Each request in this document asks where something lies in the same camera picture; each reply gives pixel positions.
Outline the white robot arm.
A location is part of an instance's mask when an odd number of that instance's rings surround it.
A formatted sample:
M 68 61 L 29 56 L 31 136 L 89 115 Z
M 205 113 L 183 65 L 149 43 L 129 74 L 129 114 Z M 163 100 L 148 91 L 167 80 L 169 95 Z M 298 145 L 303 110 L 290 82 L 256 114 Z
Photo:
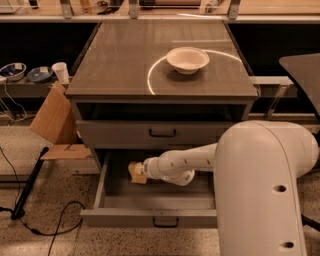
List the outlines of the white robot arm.
M 305 127 L 252 120 L 233 125 L 216 144 L 166 151 L 128 170 L 134 183 L 179 186 L 196 171 L 212 172 L 221 256 L 307 256 L 297 179 L 318 155 Z

